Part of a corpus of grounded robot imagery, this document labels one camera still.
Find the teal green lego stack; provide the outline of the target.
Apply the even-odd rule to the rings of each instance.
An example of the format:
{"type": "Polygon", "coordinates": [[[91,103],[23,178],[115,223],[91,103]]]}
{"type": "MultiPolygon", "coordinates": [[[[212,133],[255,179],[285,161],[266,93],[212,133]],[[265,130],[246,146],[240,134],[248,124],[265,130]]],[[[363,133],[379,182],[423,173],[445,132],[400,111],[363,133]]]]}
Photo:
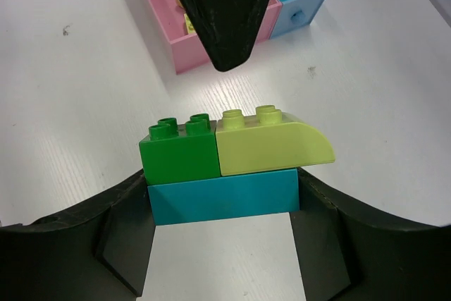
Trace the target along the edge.
{"type": "Polygon", "coordinates": [[[162,118],[139,149],[159,226],[297,211],[297,169],[335,161],[320,131],[273,105],[162,118]]]}

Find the yellow printed lego brick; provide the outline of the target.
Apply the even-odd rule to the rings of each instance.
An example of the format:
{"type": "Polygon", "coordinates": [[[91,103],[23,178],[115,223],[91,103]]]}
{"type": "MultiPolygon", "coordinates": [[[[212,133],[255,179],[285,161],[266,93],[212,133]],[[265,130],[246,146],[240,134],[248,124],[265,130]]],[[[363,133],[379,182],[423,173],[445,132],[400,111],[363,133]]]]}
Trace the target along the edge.
{"type": "Polygon", "coordinates": [[[184,20],[185,20],[185,27],[186,27],[186,32],[188,35],[194,34],[195,33],[195,29],[191,23],[191,20],[189,19],[186,10],[184,8],[184,6],[181,4],[180,0],[175,0],[176,4],[178,5],[178,7],[180,7],[183,10],[183,15],[184,15],[184,20]]]}

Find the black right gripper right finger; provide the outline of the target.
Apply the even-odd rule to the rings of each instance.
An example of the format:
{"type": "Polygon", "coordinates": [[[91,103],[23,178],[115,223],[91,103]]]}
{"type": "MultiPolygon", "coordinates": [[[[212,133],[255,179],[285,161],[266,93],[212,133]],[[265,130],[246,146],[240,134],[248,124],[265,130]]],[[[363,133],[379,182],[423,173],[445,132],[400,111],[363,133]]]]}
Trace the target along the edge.
{"type": "Polygon", "coordinates": [[[449,300],[450,227],[389,214],[298,169],[290,213],[307,300],[449,300]]]}

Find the pink plastic bin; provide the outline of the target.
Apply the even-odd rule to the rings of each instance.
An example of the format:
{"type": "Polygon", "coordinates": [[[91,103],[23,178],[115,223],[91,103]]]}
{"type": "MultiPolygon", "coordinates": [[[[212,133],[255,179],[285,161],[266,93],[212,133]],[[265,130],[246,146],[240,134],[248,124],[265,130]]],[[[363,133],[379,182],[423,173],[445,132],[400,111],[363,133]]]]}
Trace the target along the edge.
{"type": "MultiPolygon", "coordinates": [[[[183,10],[178,7],[175,0],[146,0],[146,2],[156,18],[176,73],[191,70],[207,61],[211,62],[196,31],[194,34],[187,34],[183,10]]],[[[254,45],[269,38],[280,9],[281,3],[278,0],[269,0],[254,45]]]]}

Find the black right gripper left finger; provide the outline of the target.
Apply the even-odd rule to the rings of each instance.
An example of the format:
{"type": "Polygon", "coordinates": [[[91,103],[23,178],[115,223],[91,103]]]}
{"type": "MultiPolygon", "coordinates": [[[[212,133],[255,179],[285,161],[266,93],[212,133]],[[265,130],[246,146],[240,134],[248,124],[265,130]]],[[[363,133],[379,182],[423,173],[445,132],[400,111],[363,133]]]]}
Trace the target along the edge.
{"type": "Polygon", "coordinates": [[[2,300],[136,300],[156,224],[142,171],[29,225],[1,227],[2,300]]]}

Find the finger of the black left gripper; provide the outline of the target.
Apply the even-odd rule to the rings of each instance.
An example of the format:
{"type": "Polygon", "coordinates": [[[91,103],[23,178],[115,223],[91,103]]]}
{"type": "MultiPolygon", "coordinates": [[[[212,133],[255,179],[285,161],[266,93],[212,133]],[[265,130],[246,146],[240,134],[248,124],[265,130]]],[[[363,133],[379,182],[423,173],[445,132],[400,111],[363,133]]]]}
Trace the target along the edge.
{"type": "Polygon", "coordinates": [[[248,60],[269,0],[180,0],[214,68],[248,60]]]}

